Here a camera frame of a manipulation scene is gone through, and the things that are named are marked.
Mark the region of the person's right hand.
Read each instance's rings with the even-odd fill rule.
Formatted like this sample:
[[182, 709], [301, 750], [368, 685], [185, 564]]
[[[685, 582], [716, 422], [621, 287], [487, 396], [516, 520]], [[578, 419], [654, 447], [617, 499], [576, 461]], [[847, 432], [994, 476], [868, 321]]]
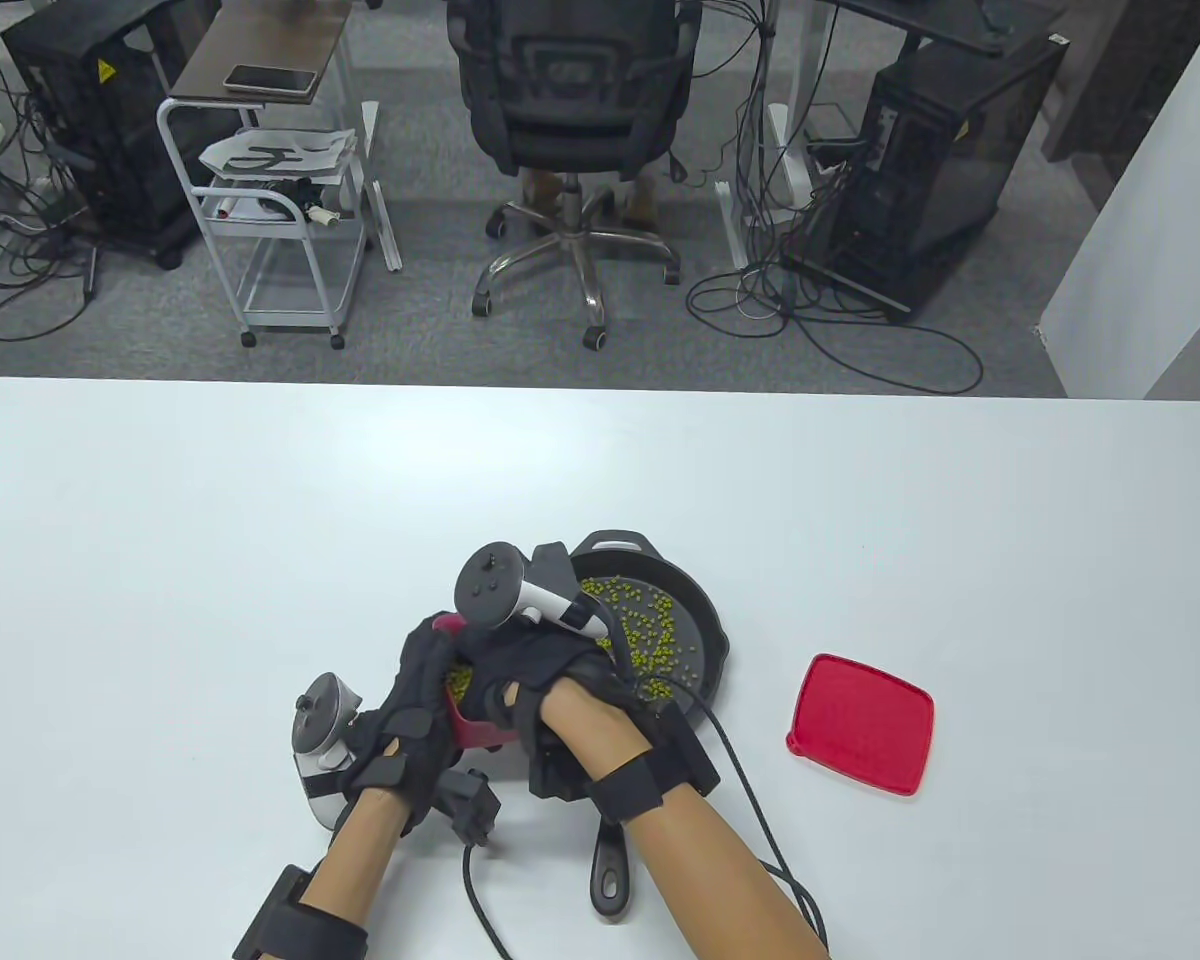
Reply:
[[644, 709], [608, 652], [565, 628], [528, 620], [467, 625], [455, 634], [454, 644], [455, 662], [469, 668], [466, 692], [457, 700], [460, 716], [516, 733], [530, 756], [563, 744], [541, 721], [546, 695], [563, 678], [628, 714]]

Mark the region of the person's left hand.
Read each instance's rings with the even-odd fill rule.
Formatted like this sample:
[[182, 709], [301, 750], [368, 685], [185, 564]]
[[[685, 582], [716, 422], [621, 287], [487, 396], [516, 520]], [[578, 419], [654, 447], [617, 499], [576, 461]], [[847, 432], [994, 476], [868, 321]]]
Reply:
[[430, 614], [406, 637], [394, 686], [382, 707], [354, 722], [353, 760], [340, 773], [341, 794], [350, 804], [370, 788], [402, 797], [409, 810], [403, 836], [426, 817], [440, 778], [460, 760], [446, 694], [457, 646], [443, 628], [446, 617]]

